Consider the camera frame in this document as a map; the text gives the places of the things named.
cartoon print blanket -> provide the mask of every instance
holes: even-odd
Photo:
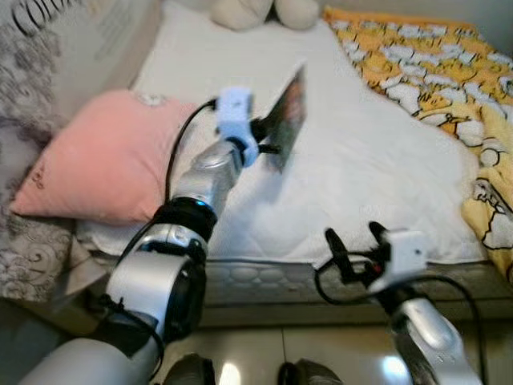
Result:
[[[324,17],[369,87],[479,157],[462,215],[513,283],[513,60],[462,22],[330,7]]]

black wire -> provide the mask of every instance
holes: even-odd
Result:
[[[131,240],[128,242],[128,245],[124,248],[123,252],[121,253],[121,256],[119,257],[118,261],[116,262],[116,266],[121,263],[123,259],[130,253],[130,251],[135,247],[137,242],[143,237],[143,235],[152,227],[156,222],[156,218],[153,217],[148,222],[144,224],[144,226],[131,238]]]
[[[171,151],[171,155],[169,157],[168,162],[168,169],[166,171],[166,180],[165,180],[165,190],[164,190],[164,204],[166,204],[169,201],[169,195],[170,195],[170,179],[172,174],[172,169],[175,164],[175,158],[176,154],[178,153],[178,148],[180,146],[180,141],[184,137],[185,132],[187,131],[187,128],[189,124],[192,122],[192,120],[198,115],[202,110],[205,108],[215,108],[216,107],[216,100],[211,99],[208,102],[205,102],[201,104],[188,118],[185,120],[184,125],[180,129],[180,132],[178,133],[178,136],[176,137],[175,143],[173,144],[173,149]],[[116,262],[116,266],[121,263],[121,261],[130,253],[130,251],[135,247],[137,242],[143,237],[143,235],[155,224],[156,218],[153,217],[150,221],[148,221],[128,242],[128,245],[124,248],[123,252],[121,253],[121,256],[119,257],[118,261]]]
[[[144,331],[146,331],[154,340],[157,345],[157,350],[159,351],[159,363],[153,373],[151,374],[149,381],[152,381],[157,373],[159,372],[160,368],[162,367],[162,364],[164,362],[164,352],[165,352],[165,346],[164,341],[162,338],[157,334],[155,329],[153,329],[151,326],[149,326],[145,321],[143,321],[141,318],[137,317],[135,314],[126,311],[123,305],[123,299],[121,298],[118,303],[114,302],[109,294],[103,294],[100,299],[99,303],[105,307],[106,309],[109,309],[113,313],[121,314],[122,316],[130,319],[133,321],[137,326],[142,328]]]
[[[409,284],[438,281],[438,282],[445,282],[446,284],[453,286],[454,288],[458,289],[460,293],[463,294],[463,297],[465,298],[465,300],[467,301],[467,303],[471,309],[472,318],[474,319],[474,322],[475,322],[475,331],[476,331],[477,339],[478,339],[479,377],[481,378],[481,382],[483,383],[483,385],[488,384],[488,370],[487,370],[487,359],[486,359],[487,346],[486,346],[486,340],[485,340],[481,315],[479,314],[479,309],[478,309],[477,305],[475,304],[475,300],[472,298],[470,291],[465,286],[461,285],[459,282],[455,281],[454,279],[445,277],[443,275],[424,275],[421,277],[407,278],[407,279],[401,280],[400,282],[395,282],[395,283],[391,284],[390,286],[387,286],[385,289],[379,290],[378,292],[363,294],[361,296],[357,296],[357,297],[354,297],[351,299],[343,299],[343,300],[331,298],[328,294],[326,294],[324,289],[322,289],[320,270],[315,270],[314,281],[315,281],[315,287],[317,289],[317,292],[322,297],[322,299],[324,299],[329,304],[336,305],[336,306],[361,305],[363,303],[367,303],[370,299],[375,298],[377,295],[383,293],[384,291],[398,289],[401,286],[409,285]]]
[[[169,157],[168,170],[166,171],[166,187],[165,187],[165,190],[164,190],[164,203],[169,201],[170,190],[171,190],[171,186],[170,186],[171,174],[172,174],[172,169],[173,169],[173,166],[174,166],[174,163],[175,163],[176,154],[178,153],[178,147],[180,146],[180,141],[182,140],[182,137],[184,136],[185,131],[187,130],[187,128],[188,128],[189,124],[192,122],[192,120],[196,117],[196,115],[198,115],[202,110],[204,110],[207,107],[210,107],[212,109],[215,108],[216,107],[216,100],[215,99],[211,99],[208,102],[205,102],[205,103],[201,104],[187,118],[187,120],[185,120],[184,125],[182,126],[178,136],[176,137],[175,144],[173,145],[173,149],[171,151],[171,156]]]

white bed sheet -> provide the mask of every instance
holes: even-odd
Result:
[[[483,259],[460,215],[477,160],[457,140],[412,119],[366,88],[328,26],[309,31],[276,22],[244,33],[213,24],[206,14],[164,2],[156,45],[137,91],[202,103],[230,85],[251,87],[255,115],[264,115],[300,61],[306,62],[308,118],[284,175],[264,157],[245,169],[209,244],[209,258],[312,262],[328,248],[333,227],[348,249],[374,244],[369,221],[424,231],[431,261]],[[186,136],[174,178],[214,141],[205,113]],[[119,254],[135,228],[80,225],[97,247]]]

tile floor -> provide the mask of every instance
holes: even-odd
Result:
[[[472,327],[459,327],[475,363]],[[513,324],[486,325],[490,385],[513,384]],[[333,370],[345,384],[408,384],[406,368],[384,326],[203,330],[168,346],[156,380],[183,355],[214,362],[217,385],[274,385],[286,359],[308,358]]]
[[[68,335],[0,299],[0,384],[19,381]]]

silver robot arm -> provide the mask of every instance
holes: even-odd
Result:
[[[163,344],[189,335],[204,301],[207,243],[228,193],[259,149],[250,129],[248,90],[218,99],[221,140],[182,175],[155,224],[118,264],[107,284],[112,311],[87,338],[46,357],[22,385],[148,383]]]
[[[378,247],[363,253],[370,260],[364,271],[353,270],[350,252],[332,229],[326,232],[333,253],[327,265],[339,268],[344,284],[362,282],[390,316],[394,345],[415,384],[481,384],[468,363],[459,332],[425,294],[411,285],[400,284],[421,276],[426,269],[430,252],[426,237],[418,231],[388,231],[377,222],[370,223],[370,231]],[[320,283],[317,288],[330,303],[344,305],[343,301],[335,303],[336,300],[326,296]]]

